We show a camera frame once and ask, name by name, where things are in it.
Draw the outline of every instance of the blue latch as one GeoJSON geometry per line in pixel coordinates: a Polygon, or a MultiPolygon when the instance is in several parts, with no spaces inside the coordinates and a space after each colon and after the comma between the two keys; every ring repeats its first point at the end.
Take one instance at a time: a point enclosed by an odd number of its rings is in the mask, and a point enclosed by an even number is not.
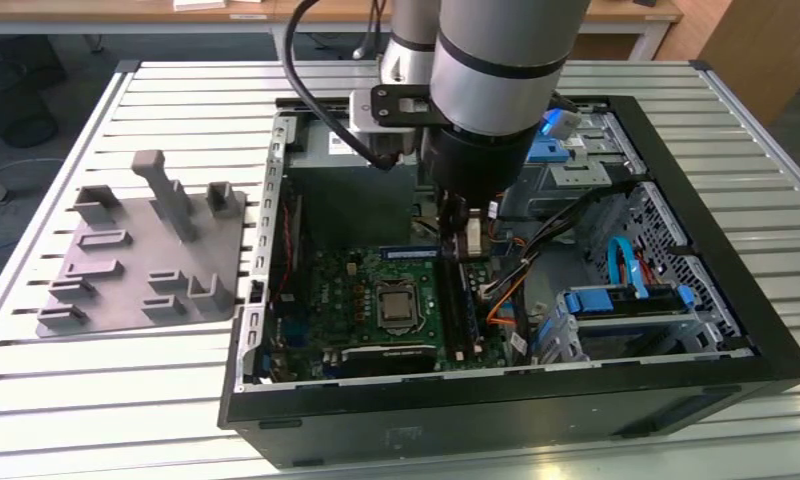
{"type": "Polygon", "coordinates": [[[593,288],[592,290],[577,290],[577,301],[581,304],[581,312],[612,312],[613,303],[610,296],[604,288],[593,288]]]}
{"type": "Polygon", "coordinates": [[[569,311],[569,313],[577,313],[581,311],[581,303],[573,293],[566,293],[562,295],[562,299],[565,300],[565,309],[569,311]]]}
{"type": "Polygon", "coordinates": [[[693,297],[693,290],[686,285],[678,285],[676,287],[676,291],[678,292],[678,296],[681,297],[681,301],[684,305],[688,307],[688,310],[693,308],[696,303],[696,299],[693,297]]]}
{"type": "Polygon", "coordinates": [[[612,312],[613,302],[604,288],[576,290],[562,295],[569,313],[612,312]]]}

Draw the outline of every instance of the metal grid table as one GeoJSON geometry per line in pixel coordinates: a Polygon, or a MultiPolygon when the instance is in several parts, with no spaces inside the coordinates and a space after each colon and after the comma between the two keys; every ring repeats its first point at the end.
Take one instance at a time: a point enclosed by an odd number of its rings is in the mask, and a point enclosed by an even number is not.
{"type": "MultiPolygon", "coordinates": [[[[329,97],[376,81],[361,63],[302,63],[299,75],[329,97]]],[[[573,62],[560,91],[640,100],[800,343],[800,172],[713,74],[685,63],[573,62]]],[[[38,339],[34,310],[79,220],[66,210],[77,188],[106,183],[122,198],[147,196],[130,158],[158,148],[186,193],[225,180],[258,198],[273,102],[291,95],[275,63],[145,63],[114,75],[0,277],[0,478],[275,473],[215,427],[230,322],[38,339]]],[[[800,475],[800,386],[664,438],[333,470],[345,478],[800,475]]]]}

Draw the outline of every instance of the metal bracket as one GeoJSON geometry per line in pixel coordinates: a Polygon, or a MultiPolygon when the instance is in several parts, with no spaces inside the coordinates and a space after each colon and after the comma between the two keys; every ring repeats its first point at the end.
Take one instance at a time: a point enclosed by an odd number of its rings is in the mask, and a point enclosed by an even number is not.
{"type": "Polygon", "coordinates": [[[376,85],[370,114],[381,127],[448,127],[450,122],[429,101],[429,85],[376,85]]]}

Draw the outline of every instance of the wooden desk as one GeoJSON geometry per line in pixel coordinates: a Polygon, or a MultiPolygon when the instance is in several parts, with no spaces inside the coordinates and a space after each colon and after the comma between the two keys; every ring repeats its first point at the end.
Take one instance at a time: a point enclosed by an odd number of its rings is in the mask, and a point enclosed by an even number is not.
{"type": "MultiPolygon", "coordinates": [[[[279,38],[298,0],[229,2],[214,10],[174,12],[171,0],[0,0],[0,33],[270,33],[279,38]]],[[[303,32],[361,32],[370,0],[323,0],[305,16],[303,32]]],[[[386,12],[384,20],[390,18],[386,12]]],[[[650,60],[669,25],[681,19],[672,0],[653,8],[630,0],[592,0],[581,33],[637,36],[630,60],[650,60]]]]}

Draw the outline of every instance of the motherboard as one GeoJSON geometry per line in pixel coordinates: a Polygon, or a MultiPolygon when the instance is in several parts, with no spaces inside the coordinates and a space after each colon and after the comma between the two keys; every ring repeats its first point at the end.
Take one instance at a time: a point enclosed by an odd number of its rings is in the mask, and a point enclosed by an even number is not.
{"type": "MultiPolygon", "coordinates": [[[[449,353],[430,251],[382,247],[314,252],[306,304],[283,316],[278,329],[289,380],[505,365],[500,336],[485,338],[476,329],[466,333],[477,345],[473,358],[449,353]]],[[[485,263],[468,264],[462,271],[470,288],[490,275],[485,263]]]]}

